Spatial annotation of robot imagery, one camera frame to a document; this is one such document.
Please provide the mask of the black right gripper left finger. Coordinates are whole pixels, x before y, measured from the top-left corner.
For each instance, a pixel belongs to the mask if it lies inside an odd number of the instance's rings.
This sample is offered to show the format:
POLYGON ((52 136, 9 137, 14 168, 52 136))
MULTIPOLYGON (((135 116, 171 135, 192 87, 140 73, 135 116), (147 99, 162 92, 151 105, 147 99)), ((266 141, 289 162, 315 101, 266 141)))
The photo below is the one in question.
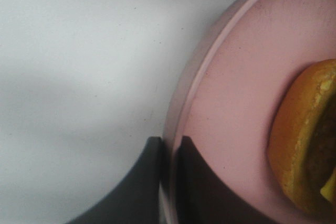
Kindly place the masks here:
POLYGON ((104 199, 70 223, 159 223, 162 140, 149 137, 132 169, 104 199))

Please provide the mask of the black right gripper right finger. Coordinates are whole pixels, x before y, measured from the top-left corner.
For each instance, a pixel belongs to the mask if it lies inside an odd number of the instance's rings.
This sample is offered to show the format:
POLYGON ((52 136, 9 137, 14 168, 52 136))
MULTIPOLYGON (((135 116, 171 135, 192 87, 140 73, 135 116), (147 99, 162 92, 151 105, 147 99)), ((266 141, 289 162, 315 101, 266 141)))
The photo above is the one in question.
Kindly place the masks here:
POLYGON ((178 149, 176 211, 179 223, 275 223, 230 190, 188 136, 178 149))

